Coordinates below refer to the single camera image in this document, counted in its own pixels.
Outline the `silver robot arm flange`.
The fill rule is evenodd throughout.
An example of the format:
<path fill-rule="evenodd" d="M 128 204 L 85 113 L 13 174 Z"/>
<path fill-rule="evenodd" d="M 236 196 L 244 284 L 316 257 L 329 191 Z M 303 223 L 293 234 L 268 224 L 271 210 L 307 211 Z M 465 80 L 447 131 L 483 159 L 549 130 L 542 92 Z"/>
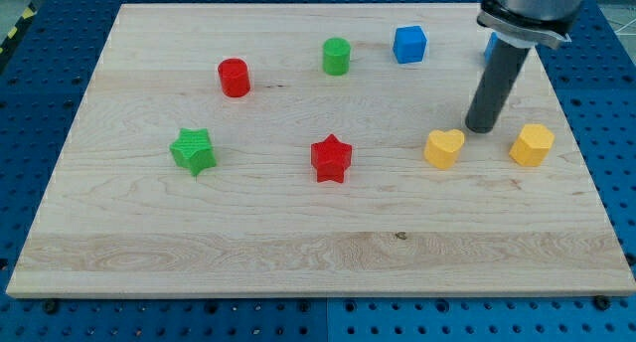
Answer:
<path fill-rule="evenodd" d="M 477 23 L 519 49 L 553 50 L 571 42 L 570 30 L 583 0 L 482 0 Z"/>

